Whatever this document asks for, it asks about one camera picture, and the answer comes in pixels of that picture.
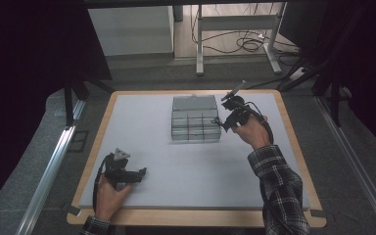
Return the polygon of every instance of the plaid sleeve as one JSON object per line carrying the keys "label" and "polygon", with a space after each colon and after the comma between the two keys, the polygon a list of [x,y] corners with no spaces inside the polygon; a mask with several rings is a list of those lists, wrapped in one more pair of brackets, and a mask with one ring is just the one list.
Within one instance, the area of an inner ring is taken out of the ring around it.
{"label": "plaid sleeve", "polygon": [[80,235],[102,235],[107,234],[110,223],[107,220],[98,219],[94,216],[88,216]]}
{"label": "plaid sleeve", "polygon": [[[248,160],[276,214],[295,234],[309,234],[302,209],[302,180],[290,169],[279,147],[271,145],[257,149],[249,154]],[[266,234],[287,234],[266,206],[263,217]]]}

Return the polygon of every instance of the plaid shirt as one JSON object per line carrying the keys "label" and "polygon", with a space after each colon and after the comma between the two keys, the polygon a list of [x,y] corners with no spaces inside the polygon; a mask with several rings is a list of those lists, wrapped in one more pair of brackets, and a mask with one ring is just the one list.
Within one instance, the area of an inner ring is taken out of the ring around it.
{"label": "plaid shirt", "polygon": [[[257,149],[249,154],[248,159],[276,214],[294,234],[309,234],[309,225],[302,209],[302,180],[290,169],[279,147],[271,145]],[[266,234],[288,234],[266,205],[263,207],[263,218]]]}

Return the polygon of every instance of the person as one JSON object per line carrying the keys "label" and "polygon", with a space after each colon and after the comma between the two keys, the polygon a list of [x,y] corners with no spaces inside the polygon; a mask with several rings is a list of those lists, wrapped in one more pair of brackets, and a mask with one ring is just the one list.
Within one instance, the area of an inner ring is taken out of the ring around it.
{"label": "person", "polygon": [[[279,147],[270,144],[266,129],[253,115],[245,125],[231,129],[253,148],[248,160],[267,199],[263,206],[265,234],[309,234],[302,208],[302,180],[290,169]],[[110,219],[130,190],[131,185],[127,185],[117,192],[102,176],[95,216],[87,218],[80,234],[106,234]]]}

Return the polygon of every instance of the hand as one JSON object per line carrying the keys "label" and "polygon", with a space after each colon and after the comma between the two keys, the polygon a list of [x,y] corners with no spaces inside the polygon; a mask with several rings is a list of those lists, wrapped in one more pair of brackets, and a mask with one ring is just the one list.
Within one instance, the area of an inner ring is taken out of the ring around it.
{"label": "hand", "polygon": [[249,115],[249,119],[245,125],[232,126],[231,129],[234,133],[238,134],[244,142],[250,144],[254,150],[270,145],[267,130],[254,115]]}
{"label": "hand", "polygon": [[105,175],[102,174],[97,190],[95,216],[100,219],[111,220],[113,214],[120,209],[121,204],[130,193],[131,189],[132,185],[127,184],[122,190],[117,191]]}

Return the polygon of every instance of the desk frame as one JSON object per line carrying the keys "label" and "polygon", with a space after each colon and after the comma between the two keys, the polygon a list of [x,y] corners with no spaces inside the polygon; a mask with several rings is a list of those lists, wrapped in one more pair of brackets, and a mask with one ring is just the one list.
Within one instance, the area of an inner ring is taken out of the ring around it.
{"label": "desk frame", "polygon": [[[84,172],[81,176],[77,190],[75,192],[72,205],[78,207],[81,194],[84,190],[86,182],[93,169],[93,165],[96,161],[99,149],[101,147],[104,134],[106,132],[109,120],[111,118],[113,108],[115,106],[117,97],[120,95],[152,95],[152,94],[226,94],[228,91],[223,90],[184,90],[184,91],[117,91],[113,93],[106,112],[103,116],[102,122],[99,127],[99,131],[96,135],[96,139],[93,143],[89,158],[87,160]],[[312,180],[310,178],[304,156],[290,123],[286,107],[283,104],[282,97],[278,91],[275,90],[248,90],[242,91],[247,94],[261,94],[270,93],[273,94],[282,116],[287,134],[292,144],[292,149],[295,154],[295,158],[301,172],[301,178],[304,186],[307,189],[309,198],[309,209],[304,211],[305,217],[310,227],[323,227],[326,225],[325,217],[316,217],[312,215],[313,211],[322,211],[319,199],[314,189]],[[94,215],[92,209],[81,210],[78,216],[71,213],[68,214],[67,220],[70,224],[83,224],[88,215]],[[224,227],[264,227],[262,211],[228,211],[228,210],[135,210],[135,209],[122,209],[114,215],[112,218],[112,224],[132,226],[132,225],[144,225],[144,226],[224,226]]]}

